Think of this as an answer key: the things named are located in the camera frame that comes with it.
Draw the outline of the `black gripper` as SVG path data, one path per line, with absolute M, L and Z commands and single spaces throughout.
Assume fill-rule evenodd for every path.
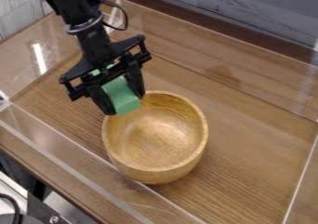
M 123 75 L 133 94 L 140 99 L 144 97 L 141 67 L 151 59 L 145 36 L 139 34 L 113 42 L 100 25 L 85 29 L 68 25 L 65 31 L 77 39 L 81 56 L 79 62 L 61 75 L 60 84 L 64 85 L 72 100 L 88 97 L 105 115 L 115 115 L 115 107 L 107 93 L 92 85 L 103 85 Z

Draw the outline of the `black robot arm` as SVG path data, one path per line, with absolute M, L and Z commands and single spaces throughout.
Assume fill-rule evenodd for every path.
M 45 0 L 65 24 L 81 51 L 76 65 L 60 83 L 72 100 L 91 99 L 107 115 L 124 115 L 140 106 L 145 95 L 141 67 L 151 60 L 145 37 L 139 34 L 113 42 L 100 5 L 119 7 L 107 0 Z

